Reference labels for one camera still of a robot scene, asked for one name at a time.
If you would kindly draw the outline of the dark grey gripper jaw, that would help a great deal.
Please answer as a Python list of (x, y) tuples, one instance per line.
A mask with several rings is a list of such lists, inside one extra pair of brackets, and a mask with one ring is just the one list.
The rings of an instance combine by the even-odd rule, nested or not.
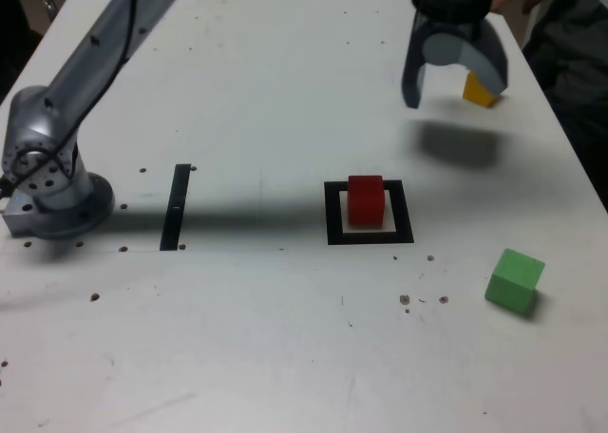
[(419, 10), (415, 11), (409, 37), (408, 52), (403, 70), (401, 89), (408, 108), (416, 109), (421, 100), (424, 83), (424, 67), (427, 63), (423, 46), (428, 37), (428, 18)]

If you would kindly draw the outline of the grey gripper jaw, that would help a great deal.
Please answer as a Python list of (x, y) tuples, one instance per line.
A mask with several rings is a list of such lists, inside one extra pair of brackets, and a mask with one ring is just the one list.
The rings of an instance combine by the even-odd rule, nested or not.
[(506, 54), (487, 20), (440, 26), (424, 41), (422, 51), (427, 64), (464, 66), (494, 95), (502, 94), (508, 87)]

